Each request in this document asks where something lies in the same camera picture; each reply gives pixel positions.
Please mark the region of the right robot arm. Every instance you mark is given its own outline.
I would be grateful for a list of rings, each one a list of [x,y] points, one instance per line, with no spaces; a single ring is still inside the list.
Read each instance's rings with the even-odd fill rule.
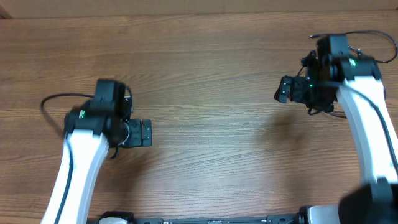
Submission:
[[[318,34],[315,50],[293,77],[282,77],[274,95],[304,104],[309,115],[347,119],[361,171],[359,189],[334,205],[302,207],[287,223],[396,223],[397,134],[386,107],[379,60],[349,45],[345,33]]]

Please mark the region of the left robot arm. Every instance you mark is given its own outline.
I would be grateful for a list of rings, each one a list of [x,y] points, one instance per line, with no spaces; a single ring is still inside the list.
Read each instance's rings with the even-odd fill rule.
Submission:
[[[111,148],[151,147],[152,122],[132,119],[133,97],[123,82],[99,79],[88,101],[65,115],[60,169],[42,223],[86,223],[100,168]]]

